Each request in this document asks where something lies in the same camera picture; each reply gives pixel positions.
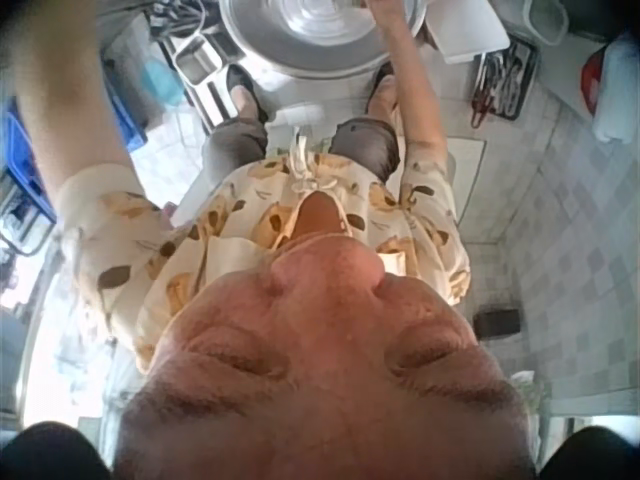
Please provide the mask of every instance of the black shoe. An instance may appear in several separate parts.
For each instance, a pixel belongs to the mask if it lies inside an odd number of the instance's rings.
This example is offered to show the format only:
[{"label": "black shoe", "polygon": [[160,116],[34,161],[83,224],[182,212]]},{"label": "black shoe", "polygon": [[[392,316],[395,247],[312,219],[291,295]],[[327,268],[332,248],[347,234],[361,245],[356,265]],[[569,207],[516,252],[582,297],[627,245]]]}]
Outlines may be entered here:
[{"label": "black shoe", "polygon": [[371,103],[371,99],[376,94],[376,90],[378,90],[380,83],[382,83],[382,80],[385,77],[388,77],[389,75],[395,75],[395,71],[393,70],[393,65],[391,65],[391,62],[387,62],[384,65],[382,65],[378,69],[378,73],[376,73],[376,76],[373,80],[373,88],[371,89],[371,95],[369,95],[369,100],[367,101],[367,112],[369,111],[369,104]]},{"label": "black shoe", "polygon": [[263,125],[267,123],[269,115],[262,109],[260,102],[258,102],[251,76],[239,65],[229,65],[229,69],[227,70],[227,90],[229,91],[229,95],[231,95],[231,90],[239,85],[246,88],[256,102],[258,107],[258,121]]}]

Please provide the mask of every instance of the floral blouse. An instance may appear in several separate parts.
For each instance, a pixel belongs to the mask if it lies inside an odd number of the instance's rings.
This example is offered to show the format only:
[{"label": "floral blouse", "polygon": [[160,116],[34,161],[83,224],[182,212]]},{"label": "floral blouse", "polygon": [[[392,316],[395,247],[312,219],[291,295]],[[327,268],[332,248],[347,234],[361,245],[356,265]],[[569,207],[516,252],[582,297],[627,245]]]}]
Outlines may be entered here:
[{"label": "floral blouse", "polygon": [[345,235],[387,271],[417,277],[450,304],[465,295],[469,259],[451,186],[427,154],[409,154],[400,198],[348,158],[280,156],[233,172],[192,224],[171,227],[133,170],[115,164],[67,180],[56,208],[83,297],[145,370],[172,318],[208,284],[254,267],[293,232],[304,199],[323,191]]}]

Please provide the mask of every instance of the hand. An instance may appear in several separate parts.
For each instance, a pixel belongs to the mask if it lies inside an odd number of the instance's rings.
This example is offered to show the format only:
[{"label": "hand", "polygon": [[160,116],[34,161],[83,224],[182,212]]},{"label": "hand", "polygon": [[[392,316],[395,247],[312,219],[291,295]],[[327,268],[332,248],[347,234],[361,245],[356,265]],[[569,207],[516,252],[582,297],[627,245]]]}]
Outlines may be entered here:
[{"label": "hand", "polygon": [[382,30],[407,26],[404,12],[404,0],[366,0],[378,27]]}]

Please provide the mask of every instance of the stainless steel basin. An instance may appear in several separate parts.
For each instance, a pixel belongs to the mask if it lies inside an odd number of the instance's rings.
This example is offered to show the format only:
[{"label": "stainless steel basin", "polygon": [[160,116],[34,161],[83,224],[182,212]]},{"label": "stainless steel basin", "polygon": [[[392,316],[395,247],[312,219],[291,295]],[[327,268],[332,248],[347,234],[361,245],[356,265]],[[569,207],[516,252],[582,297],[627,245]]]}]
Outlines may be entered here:
[{"label": "stainless steel basin", "polygon": [[[420,30],[427,0],[404,0],[407,22]],[[373,17],[353,0],[220,0],[229,34],[248,54],[288,75],[343,78],[387,57]]]}]

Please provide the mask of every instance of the blue crate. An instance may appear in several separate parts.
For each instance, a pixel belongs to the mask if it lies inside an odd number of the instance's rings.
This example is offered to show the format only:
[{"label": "blue crate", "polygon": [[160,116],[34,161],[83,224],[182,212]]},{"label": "blue crate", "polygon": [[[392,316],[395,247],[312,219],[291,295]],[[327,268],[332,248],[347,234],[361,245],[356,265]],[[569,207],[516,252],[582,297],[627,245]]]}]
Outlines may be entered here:
[{"label": "blue crate", "polygon": [[[105,81],[105,85],[122,139],[127,150],[133,152],[147,142],[144,130],[129,114],[127,108],[110,83]],[[5,156],[9,174],[31,201],[33,201],[38,210],[55,223],[56,215],[51,206],[51,202],[47,198],[44,185],[35,166],[33,153],[31,151],[31,142],[20,118],[15,99],[9,102],[4,120],[4,128],[6,133]]]}]

